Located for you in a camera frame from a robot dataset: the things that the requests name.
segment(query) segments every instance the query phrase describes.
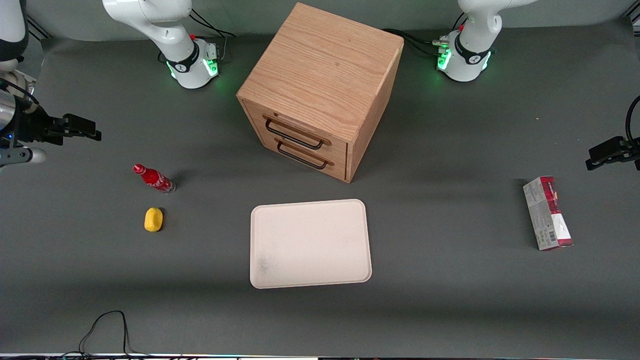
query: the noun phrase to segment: cardboard box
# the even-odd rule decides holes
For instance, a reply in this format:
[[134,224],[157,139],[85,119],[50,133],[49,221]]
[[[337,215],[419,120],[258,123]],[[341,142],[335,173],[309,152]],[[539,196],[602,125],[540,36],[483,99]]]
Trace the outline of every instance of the cardboard box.
[[558,194],[553,176],[541,176],[522,187],[538,249],[552,250],[573,245],[569,229],[558,208]]

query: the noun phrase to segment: bottle label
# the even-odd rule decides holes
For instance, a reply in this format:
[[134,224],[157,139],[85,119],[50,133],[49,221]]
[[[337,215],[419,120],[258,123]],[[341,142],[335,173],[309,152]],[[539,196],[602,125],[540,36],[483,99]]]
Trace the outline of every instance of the bottle label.
[[156,181],[155,184],[149,184],[149,186],[161,192],[169,191],[172,187],[171,181],[162,174],[158,174],[158,175],[159,175],[158,181]]

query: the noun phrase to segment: gray table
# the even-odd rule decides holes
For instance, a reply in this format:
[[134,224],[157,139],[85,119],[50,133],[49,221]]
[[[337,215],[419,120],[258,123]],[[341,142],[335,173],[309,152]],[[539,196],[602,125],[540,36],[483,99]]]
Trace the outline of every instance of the gray table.
[[[143,352],[640,356],[640,174],[584,166],[638,94],[628,21],[506,29],[466,84],[406,47],[352,184],[253,133],[235,93],[269,40],[232,39],[199,90],[151,42],[47,44],[36,96],[96,121],[103,141],[45,147],[47,163],[0,175],[1,352],[73,350],[122,309]],[[147,188],[137,162],[175,194]],[[521,185],[540,175],[556,176],[572,248],[536,249]],[[371,280],[252,288],[253,207],[347,198],[367,204]],[[151,206],[166,210],[160,233],[143,229]],[[119,352],[121,331],[106,318],[88,350]]]

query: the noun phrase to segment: red bottle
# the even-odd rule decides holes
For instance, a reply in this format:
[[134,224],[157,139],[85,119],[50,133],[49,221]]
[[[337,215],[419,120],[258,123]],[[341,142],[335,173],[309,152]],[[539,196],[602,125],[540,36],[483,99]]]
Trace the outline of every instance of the red bottle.
[[133,166],[133,171],[142,177],[142,181],[159,192],[169,195],[175,191],[175,184],[173,184],[171,180],[167,179],[164,175],[160,174],[157,170],[145,168],[140,164],[135,164]]

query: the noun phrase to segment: wooden drawer cabinet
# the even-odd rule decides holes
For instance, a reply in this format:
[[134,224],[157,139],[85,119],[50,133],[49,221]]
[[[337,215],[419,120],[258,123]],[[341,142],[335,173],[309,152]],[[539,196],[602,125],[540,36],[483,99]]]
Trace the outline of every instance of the wooden drawer cabinet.
[[402,48],[401,37],[298,3],[237,97],[267,149],[349,183]]

